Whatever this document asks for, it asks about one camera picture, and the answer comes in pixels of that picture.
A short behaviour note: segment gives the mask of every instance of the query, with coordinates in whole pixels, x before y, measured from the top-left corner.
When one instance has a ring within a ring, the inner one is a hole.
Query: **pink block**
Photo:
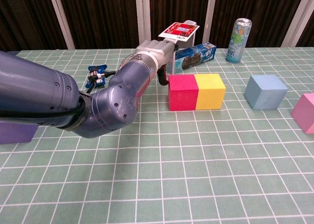
[[[170,75],[168,98],[171,111],[195,110],[198,86],[194,75]]]
[[[291,115],[305,133],[314,133],[314,94],[303,94]]]

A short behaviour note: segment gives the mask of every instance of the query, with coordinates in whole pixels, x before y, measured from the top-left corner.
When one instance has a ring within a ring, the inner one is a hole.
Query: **foam block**
[[[170,75],[168,85],[171,111],[195,110],[198,86],[194,75]]]
[[[38,125],[0,122],[0,144],[30,142]]]
[[[254,110],[277,109],[287,91],[275,75],[252,75],[244,96]]]
[[[220,109],[226,87],[219,74],[197,74],[194,76],[199,89],[195,109]]]
[[[292,110],[291,115],[303,132],[314,133],[314,94],[303,94]]]

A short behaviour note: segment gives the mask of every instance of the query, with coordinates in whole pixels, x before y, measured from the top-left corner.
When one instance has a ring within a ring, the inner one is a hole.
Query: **brown curtain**
[[[66,48],[51,0],[0,0],[0,50]]]
[[[253,26],[247,47],[280,47],[301,0],[216,0],[209,41],[227,48],[234,22]]]
[[[151,35],[157,39],[173,22],[192,20],[200,27],[194,44],[202,43],[208,0],[150,0]]]
[[[77,49],[135,48],[135,0],[62,0]]]
[[[297,47],[314,47],[314,12],[312,13],[304,31],[296,45]]]

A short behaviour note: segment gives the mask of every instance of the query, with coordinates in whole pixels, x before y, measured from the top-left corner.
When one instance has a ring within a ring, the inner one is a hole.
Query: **beverage can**
[[[226,61],[231,63],[240,62],[251,27],[252,22],[249,19],[239,18],[235,21],[226,55]]]

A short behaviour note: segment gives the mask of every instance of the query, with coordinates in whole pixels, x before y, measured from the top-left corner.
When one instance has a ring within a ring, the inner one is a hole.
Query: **oreo box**
[[[210,42],[176,51],[174,73],[179,73],[191,66],[196,66],[206,61],[213,60],[215,52],[216,46]]]

